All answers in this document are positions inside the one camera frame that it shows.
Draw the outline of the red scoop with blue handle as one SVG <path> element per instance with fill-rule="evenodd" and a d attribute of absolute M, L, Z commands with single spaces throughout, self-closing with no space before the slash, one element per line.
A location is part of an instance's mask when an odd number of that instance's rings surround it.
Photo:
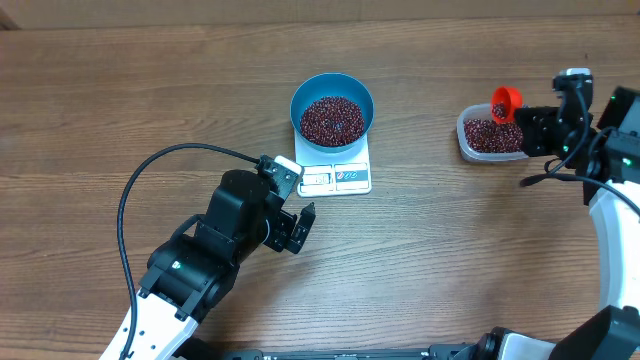
<path fill-rule="evenodd" d="M 491 97 L 490 113 L 498 124 L 513 123 L 515 111 L 523 106 L 523 97 L 515 87 L 498 87 Z"/>

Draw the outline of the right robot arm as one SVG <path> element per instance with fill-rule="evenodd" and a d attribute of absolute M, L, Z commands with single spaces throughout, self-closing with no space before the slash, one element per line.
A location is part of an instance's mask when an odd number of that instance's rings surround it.
<path fill-rule="evenodd" d="M 639 350 L 639 93 L 616 88 L 593 125 L 588 81 L 571 76 L 553 88 L 560 106 L 518 109 L 515 121 L 525 154 L 559 163 L 520 184 L 582 183 L 600 252 L 600 309 L 557 343 L 495 328 L 460 359 L 629 359 Z"/>

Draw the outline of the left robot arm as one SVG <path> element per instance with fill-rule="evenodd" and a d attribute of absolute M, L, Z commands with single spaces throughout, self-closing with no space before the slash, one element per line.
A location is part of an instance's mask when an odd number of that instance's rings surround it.
<path fill-rule="evenodd" d="M 259 246 L 297 254 L 315 220 L 282 206 L 303 169 L 274 161 L 223 174 L 208 209 L 157 248 L 105 359 L 168 359 L 232 289 L 241 263 Z"/>

